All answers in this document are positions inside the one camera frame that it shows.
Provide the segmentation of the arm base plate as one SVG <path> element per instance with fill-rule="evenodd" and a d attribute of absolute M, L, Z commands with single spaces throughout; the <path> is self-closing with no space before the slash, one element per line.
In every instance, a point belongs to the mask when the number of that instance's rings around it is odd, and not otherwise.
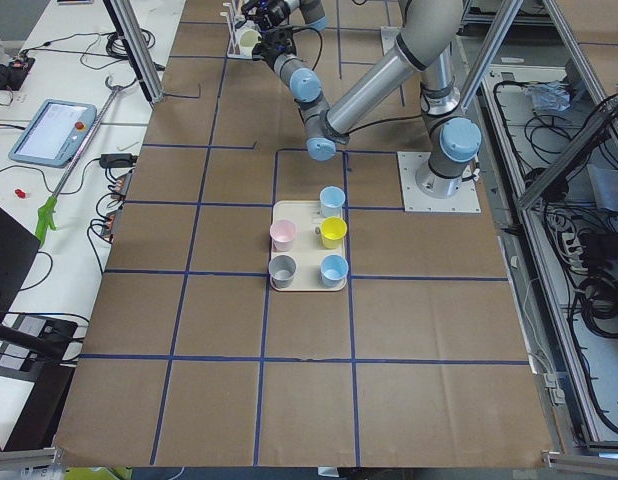
<path fill-rule="evenodd" d="M 429 152 L 398 151 L 403 206 L 407 213 L 480 214 L 475 176 L 469 166 L 455 179 L 436 176 Z"/>
<path fill-rule="evenodd" d="M 414 55 L 412 29 L 403 27 L 382 26 L 380 28 L 380 37 L 382 43 L 383 54 L 385 56 L 396 56 L 395 51 L 400 50 L 405 55 Z M 396 38 L 400 36 L 400 46 L 396 47 Z"/>

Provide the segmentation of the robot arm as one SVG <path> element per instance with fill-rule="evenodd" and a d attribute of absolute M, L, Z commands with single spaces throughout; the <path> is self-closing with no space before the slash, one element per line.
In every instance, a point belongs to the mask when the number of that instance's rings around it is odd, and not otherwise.
<path fill-rule="evenodd" d="M 316 73 L 297 56 L 293 28 L 287 21 L 299 11 L 316 31 L 328 21 L 319 1 L 247 1 L 242 15 L 253 21 L 261 40 L 252 56 L 265 61 L 289 88 L 307 136 L 311 158 L 332 158 L 355 125 L 414 74 L 420 74 L 421 115 L 432 152 L 415 175 L 419 189 L 438 199 L 453 196 L 467 165 L 481 145 L 479 128 L 459 114 L 460 92 L 451 65 L 451 41 L 463 14 L 460 1 L 402 1 L 402 26 L 393 46 L 342 98 L 326 100 Z"/>
<path fill-rule="evenodd" d="M 240 7 L 241 15 L 253 21 L 261 31 L 268 31 L 288 21 L 299 10 L 306 26 L 324 30 L 327 16 L 320 0 L 250 0 Z"/>

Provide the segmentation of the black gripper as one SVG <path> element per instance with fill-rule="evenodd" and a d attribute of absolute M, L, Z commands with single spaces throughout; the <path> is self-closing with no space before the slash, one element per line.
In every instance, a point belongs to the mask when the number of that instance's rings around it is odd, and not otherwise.
<path fill-rule="evenodd" d="M 283 0 L 249 0 L 241 13 L 259 28 L 275 28 L 288 19 L 289 5 Z"/>
<path fill-rule="evenodd" d="M 294 53 L 293 28 L 279 27 L 261 33 L 260 41 L 252 49 L 252 59 L 274 63 L 279 56 Z"/>

